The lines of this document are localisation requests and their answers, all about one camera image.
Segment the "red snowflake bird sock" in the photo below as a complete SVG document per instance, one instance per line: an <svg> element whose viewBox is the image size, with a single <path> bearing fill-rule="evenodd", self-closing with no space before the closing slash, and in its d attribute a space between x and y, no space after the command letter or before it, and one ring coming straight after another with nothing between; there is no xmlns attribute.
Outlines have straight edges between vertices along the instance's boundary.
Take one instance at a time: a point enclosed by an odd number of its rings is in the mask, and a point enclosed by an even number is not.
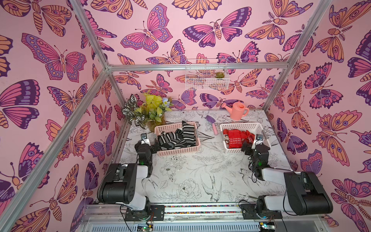
<svg viewBox="0 0 371 232"><path fill-rule="evenodd" d="M254 143L254 141L255 141L255 135L253 134L253 133L251 133L251 132L249 132L248 130L246 130L245 132L244 132L244 134L245 134L245 140L246 140L246 142L247 143L250 143L250 144L253 144Z"/></svg>

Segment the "black grey striped sock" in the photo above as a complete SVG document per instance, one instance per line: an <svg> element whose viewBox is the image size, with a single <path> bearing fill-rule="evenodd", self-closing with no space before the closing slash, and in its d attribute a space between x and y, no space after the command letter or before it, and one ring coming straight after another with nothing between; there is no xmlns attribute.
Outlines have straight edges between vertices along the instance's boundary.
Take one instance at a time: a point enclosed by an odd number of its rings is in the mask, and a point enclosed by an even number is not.
<svg viewBox="0 0 371 232"><path fill-rule="evenodd" d="M157 140L161 151L185 148L182 132L163 132Z"/></svg>

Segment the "red patterned sock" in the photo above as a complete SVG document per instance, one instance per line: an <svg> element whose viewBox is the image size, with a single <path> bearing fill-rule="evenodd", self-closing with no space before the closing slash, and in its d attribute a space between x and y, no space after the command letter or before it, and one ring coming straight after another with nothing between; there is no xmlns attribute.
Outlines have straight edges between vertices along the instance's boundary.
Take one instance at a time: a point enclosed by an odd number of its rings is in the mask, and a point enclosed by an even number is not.
<svg viewBox="0 0 371 232"><path fill-rule="evenodd" d="M241 130L223 130L225 143L228 149L242 148L243 142L245 141L245 131Z"/></svg>

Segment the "black white striped sock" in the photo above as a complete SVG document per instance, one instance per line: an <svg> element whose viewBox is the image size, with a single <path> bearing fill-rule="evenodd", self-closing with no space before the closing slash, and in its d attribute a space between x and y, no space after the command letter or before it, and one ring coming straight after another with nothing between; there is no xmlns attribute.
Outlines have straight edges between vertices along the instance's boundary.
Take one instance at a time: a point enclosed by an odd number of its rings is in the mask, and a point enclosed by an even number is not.
<svg viewBox="0 0 371 232"><path fill-rule="evenodd" d="M182 126L184 145L194 147L196 145L195 126L185 121L182 121Z"/></svg>

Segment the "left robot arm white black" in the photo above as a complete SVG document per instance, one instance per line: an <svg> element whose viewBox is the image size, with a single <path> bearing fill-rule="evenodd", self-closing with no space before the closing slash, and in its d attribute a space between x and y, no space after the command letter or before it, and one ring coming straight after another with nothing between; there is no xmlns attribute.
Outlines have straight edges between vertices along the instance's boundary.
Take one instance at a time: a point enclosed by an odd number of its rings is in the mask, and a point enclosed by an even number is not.
<svg viewBox="0 0 371 232"><path fill-rule="evenodd" d="M136 163L110 164L98 192L98 202L106 205L120 205L127 208L126 220L150 221L160 216L160 208L152 206L142 182L153 172L153 154L159 145L149 145L143 141L135 145Z"/></svg>

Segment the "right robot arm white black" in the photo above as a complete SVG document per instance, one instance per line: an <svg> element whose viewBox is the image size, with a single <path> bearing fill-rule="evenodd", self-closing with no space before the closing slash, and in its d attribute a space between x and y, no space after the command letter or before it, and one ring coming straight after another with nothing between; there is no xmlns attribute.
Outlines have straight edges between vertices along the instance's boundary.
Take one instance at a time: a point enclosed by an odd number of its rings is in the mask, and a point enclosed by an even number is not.
<svg viewBox="0 0 371 232"><path fill-rule="evenodd" d="M333 212L333 204L317 175L294 172L268 165L270 147L243 142L242 152L250 157L252 180L272 182L285 188L282 195L262 195L257 198L254 212L260 218L272 218L285 212L291 216L321 215Z"/></svg>

